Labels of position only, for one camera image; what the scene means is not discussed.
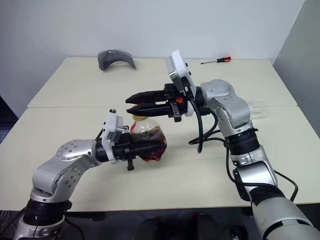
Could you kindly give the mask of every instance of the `orange component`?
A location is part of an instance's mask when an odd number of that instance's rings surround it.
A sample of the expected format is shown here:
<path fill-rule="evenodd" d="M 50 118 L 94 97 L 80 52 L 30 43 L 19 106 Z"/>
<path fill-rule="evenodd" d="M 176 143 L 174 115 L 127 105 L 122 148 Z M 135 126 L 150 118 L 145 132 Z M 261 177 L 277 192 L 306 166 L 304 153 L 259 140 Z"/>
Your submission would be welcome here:
<path fill-rule="evenodd" d="M 182 97 L 177 97 L 175 100 L 178 104 L 182 104 L 184 102 L 184 99 Z"/>

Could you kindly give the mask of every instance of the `red screwdriver handle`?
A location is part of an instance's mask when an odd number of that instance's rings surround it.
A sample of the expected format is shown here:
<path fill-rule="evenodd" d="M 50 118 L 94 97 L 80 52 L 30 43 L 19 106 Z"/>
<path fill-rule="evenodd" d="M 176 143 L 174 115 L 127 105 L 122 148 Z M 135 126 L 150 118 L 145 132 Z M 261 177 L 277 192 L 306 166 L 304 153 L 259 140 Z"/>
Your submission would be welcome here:
<path fill-rule="evenodd" d="M 230 56 L 225 56 L 222 58 L 218 58 L 216 60 L 217 63 L 226 63 L 226 62 L 230 62 L 231 61 L 231 57 Z"/>

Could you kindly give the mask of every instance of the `white table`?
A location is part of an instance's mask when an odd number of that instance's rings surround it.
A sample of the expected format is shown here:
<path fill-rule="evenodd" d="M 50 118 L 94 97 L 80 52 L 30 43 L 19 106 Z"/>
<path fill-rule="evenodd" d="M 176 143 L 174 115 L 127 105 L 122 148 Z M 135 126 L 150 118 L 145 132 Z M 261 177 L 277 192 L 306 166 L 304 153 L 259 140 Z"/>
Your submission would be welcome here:
<path fill-rule="evenodd" d="M 102 127 L 109 107 L 29 108 L 0 144 L 0 209 L 20 210 L 29 199 L 32 175 L 63 143 L 93 139 Z M 117 107 L 124 123 L 132 124 L 124 107 Z M 156 118 L 168 147 L 160 162 L 106 162 L 89 169 L 71 197 L 72 211 L 248 206 L 228 179 L 226 151 L 220 142 L 205 143 L 203 152 L 188 145 L 198 135 L 196 116 L 174 123 Z M 205 129 L 212 117 L 203 120 Z M 317 156 L 320 140 L 296 106 L 270 107 L 269 115 L 253 120 L 259 142 L 272 166 L 299 185 L 296 203 L 320 202 Z M 293 186 L 281 177 L 279 187 L 290 197 Z"/>
<path fill-rule="evenodd" d="M 295 106 L 284 83 L 268 60 L 237 60 L 200 64 L 187 59 L 195 85 L 214 79 L 230 82 L 247 102 L 266 106 Z M 163 58 L 135 58 L 136 70 L 127 63 L 114 63 L 106 71 L 96 57 L 68 57 L 29 103 L 41 107 L 127 107 L 125 99 L 171 83 Z"/>

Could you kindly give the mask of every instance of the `gray wall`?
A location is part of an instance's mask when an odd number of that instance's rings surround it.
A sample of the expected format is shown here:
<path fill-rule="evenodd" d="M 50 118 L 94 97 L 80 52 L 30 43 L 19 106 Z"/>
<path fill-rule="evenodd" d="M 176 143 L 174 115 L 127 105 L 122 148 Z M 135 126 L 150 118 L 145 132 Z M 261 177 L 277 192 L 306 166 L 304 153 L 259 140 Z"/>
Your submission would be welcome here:
<path fill-rule="evenodd" d="M 66 57 L 274 61 L 304 0 L 0 0 L 0 95 L 20 116 Z"/>
<path fill-rule="evenodd" d="M 304 2 L 273 66 L 320 136 L 319 0 Z"/>

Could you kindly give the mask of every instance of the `gray plastic part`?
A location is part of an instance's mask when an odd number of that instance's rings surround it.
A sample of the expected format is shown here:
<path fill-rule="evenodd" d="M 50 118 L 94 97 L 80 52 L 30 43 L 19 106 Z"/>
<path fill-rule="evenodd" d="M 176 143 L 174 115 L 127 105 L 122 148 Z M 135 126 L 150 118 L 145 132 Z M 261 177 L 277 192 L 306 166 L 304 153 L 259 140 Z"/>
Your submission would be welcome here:
<path fill-rule="evenodd" d="M 133 69 L 136 69 L 132 55 L 126 51 L 114 49 L 104 50 L 98 53 L 99 69 L 102 71 L 106 70 L 111 64 L 119 61 L 126 62 L 130 64 Z"/>

